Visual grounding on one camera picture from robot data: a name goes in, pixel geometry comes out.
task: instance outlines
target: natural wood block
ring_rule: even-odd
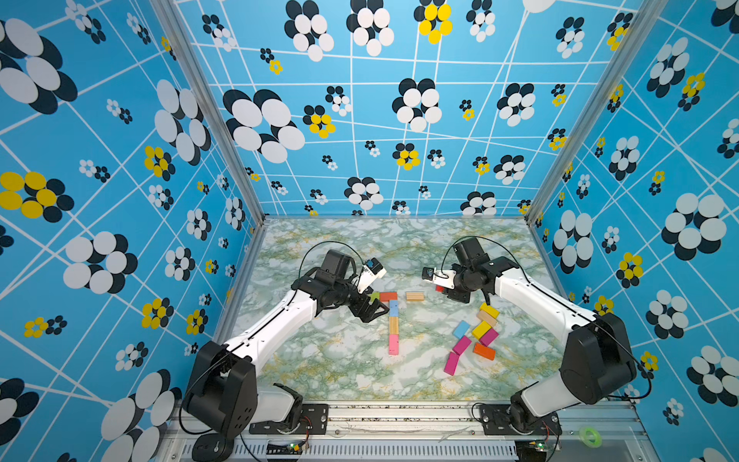
[[[423,292],[406,292],[406,302],[422,302],[424,299]]]
[[[498,323],[498,321],[493,316],[490,316],[490,313],[488,313],[487,311],[480,310],[480,312],[477,314],[477,318],[480,321],[484,321],[490,324],[490,327],[495,327],[495,325]]]

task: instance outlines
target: yellow flower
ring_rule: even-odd
[[[270,71],[274,72],[274,75],[279,75],[282,72],[282,65],[279,61],[272,60],[270,62]]]
[[[623,95],[624,95],[624,84],[619,84],[616,87],[616,89],[613,90],[613,93],[611,93],[610,100],[615,103],[618,100],[620,100],[621,99],[621,96],[623,96]]]
[[[26,331],[23,335],[26,338],[33,337],[34,339],[38,339],[49,328],[49,323],[44,321],[44,318],[36,318],[34,321],[28,321],[25,327]]]
[[[484,174],[488,173],[490,171],[490,164],[489,163],[481,163],[475,171],[480,174],[480,176],[483,176]]]
[[[561,105],[563,105],[566,102],[567,102],[567,95],[565,95],[565,94],[557,95],[552,100],[552,104],[554,106],[557,106],[557,107],[560,107]]]
[[[646,370],[659,370],[659,366],[657,365],[659,359],[648,351],[645,351],[641,356],[641,362],[644,363],[644,369]]]
[[[566,136],[556,136],[551,143],[549,143],[549,147],[552,148],[552,151],[557,151],[565,145],[565,142],[567,142]]]
[[[623,27],[619,27],[612,32],[613,35],[606,42],[610,46],[611,51],[616,51],[619,49],[621,43],[624,41],[624,37],[626,37],[626,34],[628,32],[629,30],[624,29]]]
[[[605,316],[606,313],[613,313],[613,300],[605,298],[603,295],[598,297],[598,302],[595,306],[595,311],[601,315]]]
[[[688,77],[687,84],[683,87],[683,94],[688,98],[692,98],[698,94],[706,86],[706,81],[703,80],[705,77],[706,74],[704,72]]]
[[[631,253],[624,254],[624,259],[619,263],[619,270],[624,272],[623,277],[619,279],[634,279],[634,277],[642,277],[644,270],[641,269],[641,264],[644,260],[639,255],[632,255]]]

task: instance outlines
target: yellow block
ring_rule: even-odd
[[[475,329],[472,331],[472,335],[477,339],[480,340],[480,337],[484,336],[488,330],[490,330],[490,324],[483,321],[478,325]]]
[[[492,306],[488,305],[487,303],[483,303],[483,305],[480,307],[482,311],[485,311],[490,316],[493,316],[495,319],[497,319],[498,315],[500,314],[498,310],[493,308]]]
[[[490,316],[490,313],[486,311],[479,311],[477,313],[477,318],[480,321],[484,321],[490,324],[490,327],[495,327],[495,325],[498,323],[498,321],[496,321],[495,318],[493,316]]]
[[[400,334],[398,330],[398,318],[396,316],[390,316],[390,335]]]

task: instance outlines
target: white flower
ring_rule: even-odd
[[[683,416],[683,405],[678,403],[678,400],[672,398],[667,402],[667,407],[670,408],[670,412],[672,415],[677,415],[678,417]]]
[[[441,167],[446,165],[446,162],[444,161],[444,156],[434,156],[433,159],[431,159],[431,165],[435,169],[440,169]]]
[[[95,174],[95,164],[91,160],[80,160],[80,173],[92,178]]]
[[[108,111],[113,114],[113,117],[118,117],[118,115],[120,114],[120,107],[118,106],[118,102],[116,100],[109,99],[107,103],[108,105],[106,106],[106,108],[108,109]]]
[[[641,393],[639,392],[639,390],[637,390],[636,388],[634,388],[634,386],[632,384],[628,384],[626,386],[626,388],[624,388],[624,394],[626,396],[641,396]],[[633,402],[633,403],[635,403],[635,404],[641,403],[641,399],[632,399],[630,401]]]

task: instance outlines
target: mounting plate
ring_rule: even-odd
[[[298,426],[290,433],[281,432],[275,427],[274,422],[259,422],[249,425],[249,433],[252,435],[303,435],[305,436],[307,422],[303,417],[308,417],[312,427],[311,435],[325,435],[326,423],[328,422],[328,404],[303,404],[300,412],[301,419]]]
[[[510,404],[481,404],[477,408],[480,410],[480,417],[483,422],[483,430],[485,435],[520,435],[516,430],[511,428],[510,416],[507,411]],[[552,412],[542,419],[542,423],[536,428],[531,435],[532,436],[546,436],[547,427],[544,423],[549,426],[550,435],[561,435],[562,427],[559,425],[559,417],[556,412]]]

